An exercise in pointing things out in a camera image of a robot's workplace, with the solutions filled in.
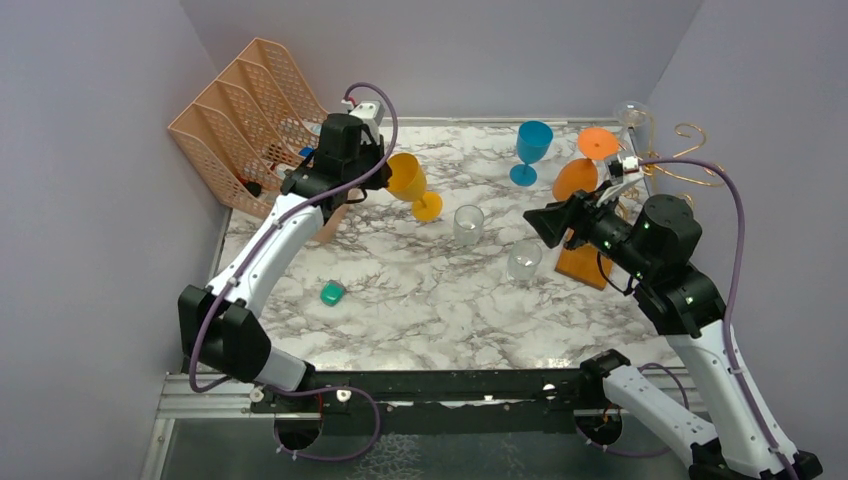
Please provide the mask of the yellow plastic wine glass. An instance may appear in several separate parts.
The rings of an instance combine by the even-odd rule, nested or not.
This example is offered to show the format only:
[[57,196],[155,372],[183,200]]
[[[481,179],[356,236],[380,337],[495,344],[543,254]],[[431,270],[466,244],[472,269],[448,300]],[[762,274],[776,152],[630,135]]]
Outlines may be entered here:
[[396,199],[410,204],[413,217],[419,222],[431,222],[442,211],[439,194],[430,191],[427,176],[416,156],[398,153],[388,160],[391,169],[387,191]]

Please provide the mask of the orange plastic wine glass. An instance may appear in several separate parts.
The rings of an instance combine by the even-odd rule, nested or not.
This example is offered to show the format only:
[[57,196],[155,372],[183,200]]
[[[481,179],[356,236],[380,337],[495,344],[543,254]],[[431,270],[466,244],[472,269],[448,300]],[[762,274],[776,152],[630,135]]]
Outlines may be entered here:
[[590,127],[578,134],[581,158],[563,167],[552,187],[556,201],[565,201],[579,190],[593,191],[598,185],[598,163],[619,151],[616,136],[600,127]]

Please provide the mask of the clear wine glass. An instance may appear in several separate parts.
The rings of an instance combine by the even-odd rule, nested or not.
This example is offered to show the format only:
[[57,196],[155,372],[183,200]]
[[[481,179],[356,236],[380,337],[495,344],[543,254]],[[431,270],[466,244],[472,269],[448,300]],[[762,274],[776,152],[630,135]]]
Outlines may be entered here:
[[637,128],[650,122],[652,117],[646,105],[629,100],[617,103],[613,108],[613,116],[627,128]]

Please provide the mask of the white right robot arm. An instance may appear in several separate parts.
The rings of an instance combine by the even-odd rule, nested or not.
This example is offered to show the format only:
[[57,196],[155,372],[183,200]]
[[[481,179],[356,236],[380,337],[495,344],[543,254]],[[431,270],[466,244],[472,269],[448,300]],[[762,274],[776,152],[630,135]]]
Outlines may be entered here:
[[549,247],[588,243],[637,280],[639,309],[684,363],[710,418],[703,420],[650,383],[615,350],[580,365],[579,398],[608,400],[633,414],[680,459],[692,479],[814,479],[817,456],[797,449],[767,411],[756,414],[754,386],[736,380],[741,358],[724,341],[727,307],[713,281],[690,257],[702,229],[682,199],[650,197],[634,223],[598,193],[578,191],[564,202],[524,212]]

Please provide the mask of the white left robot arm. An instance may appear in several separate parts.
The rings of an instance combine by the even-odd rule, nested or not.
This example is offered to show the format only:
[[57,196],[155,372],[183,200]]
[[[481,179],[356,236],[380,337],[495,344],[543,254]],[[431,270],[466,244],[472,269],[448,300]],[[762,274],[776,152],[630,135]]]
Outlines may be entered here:
[[[294,257],[347,203],[349,192],[387,187],[396,144],[379,131],[387,112],[379,102],[363,102],[329,115],[317,147],[286,174],[270,213],[236,259],[206,286],[189,285],[179,295],[180,333],[195,392],[234,379],[276,388],[290,410],[313,401],[313,365],[274,347],[259,316]],[[221,380],[199,383],[200,364],[220,372]]]

